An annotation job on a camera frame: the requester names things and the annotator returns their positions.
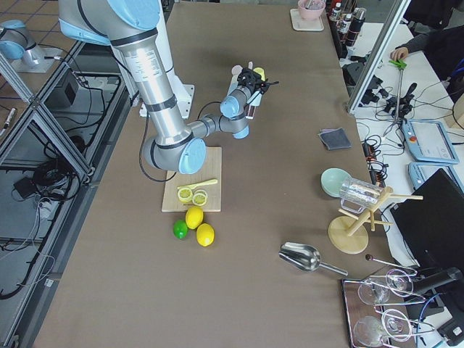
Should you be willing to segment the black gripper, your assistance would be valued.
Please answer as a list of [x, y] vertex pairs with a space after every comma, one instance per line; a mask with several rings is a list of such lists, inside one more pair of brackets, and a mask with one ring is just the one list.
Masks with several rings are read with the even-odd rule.
[[267, 91], [267, 81], [260, 79], [260, 76], [248, 67], [244, 67], [237, 77], [238, 85], [246, 87], [253, 96], [255, 93], [264, 94]]

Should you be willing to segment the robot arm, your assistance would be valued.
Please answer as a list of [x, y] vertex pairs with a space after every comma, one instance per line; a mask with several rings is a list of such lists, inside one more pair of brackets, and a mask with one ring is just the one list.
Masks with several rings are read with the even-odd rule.
[[194, 174], [207, 156], [204, 138], [214, 132], [248, 136], [245, 108], [270, 83], [245, 67], [237, 77], [237, 87], [222, 100], [219, 115], [184, 123], [162, 62], [164, 50], [156, 44], [165, 26], [160, 1], [60, 1], [59, 23], [69, 38], [110, 46], [121, 53], [157, 131], [143, 149], [151, 166]]

